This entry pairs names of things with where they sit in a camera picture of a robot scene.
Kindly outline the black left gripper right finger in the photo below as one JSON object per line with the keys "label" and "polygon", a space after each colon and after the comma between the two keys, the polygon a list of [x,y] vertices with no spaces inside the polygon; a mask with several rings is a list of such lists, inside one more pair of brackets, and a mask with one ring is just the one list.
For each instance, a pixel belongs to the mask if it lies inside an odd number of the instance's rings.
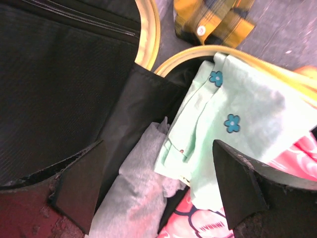
{"label": "black left gripper right finger", "polygon": [[250,158],[221,140],[212,146],[229,229],[236,238],[315,238],[317,183]]}

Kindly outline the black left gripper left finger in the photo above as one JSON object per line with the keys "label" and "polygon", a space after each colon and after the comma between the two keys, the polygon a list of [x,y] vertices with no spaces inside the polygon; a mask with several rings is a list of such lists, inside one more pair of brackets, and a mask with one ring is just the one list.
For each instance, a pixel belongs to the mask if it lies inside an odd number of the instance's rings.
{"label": "black left gripper left finger", "polygon": [[79,153],[0,188],[2,238],[83,238],[102,183],[106,145]]}

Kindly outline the pink bear print garment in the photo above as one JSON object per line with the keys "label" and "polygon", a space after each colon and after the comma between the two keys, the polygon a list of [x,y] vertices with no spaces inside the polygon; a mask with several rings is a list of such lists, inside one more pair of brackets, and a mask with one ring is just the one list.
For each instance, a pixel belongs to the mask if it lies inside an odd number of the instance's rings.
{"label": "pink bear print garment", "polygon": [[[316,181],[316,139],[309,133],[268,164],[288,174]],[[158,237],[233,238],[234,234],[228,229],[223,208],[218,211],[198,209],[192,204],[190,190],[187,190]]]}

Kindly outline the grey cloth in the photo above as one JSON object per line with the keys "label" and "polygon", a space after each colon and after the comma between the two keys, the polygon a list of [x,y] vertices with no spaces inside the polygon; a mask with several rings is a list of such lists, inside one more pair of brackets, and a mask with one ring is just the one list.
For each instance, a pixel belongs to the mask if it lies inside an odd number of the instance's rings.
{"label": "grey cloth", "polygon": [[185,184],[154,171],[168,133],[167,119],[153,122],[119,168],[92,220],[89,238],[155,238],[166,208]]}

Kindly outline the mint green printed garment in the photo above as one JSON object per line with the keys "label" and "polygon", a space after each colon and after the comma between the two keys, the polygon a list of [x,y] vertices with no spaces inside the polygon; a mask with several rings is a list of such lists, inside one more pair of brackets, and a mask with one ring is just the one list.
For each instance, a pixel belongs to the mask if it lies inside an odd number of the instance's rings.
{"label": "mint green printed garment", "polygon": [[216,53],[204,61],[175,116],[155,171],[185,178],[198,209],[222,207],[212,144],[269,162],[317,124],[317,111],[280,80]]}

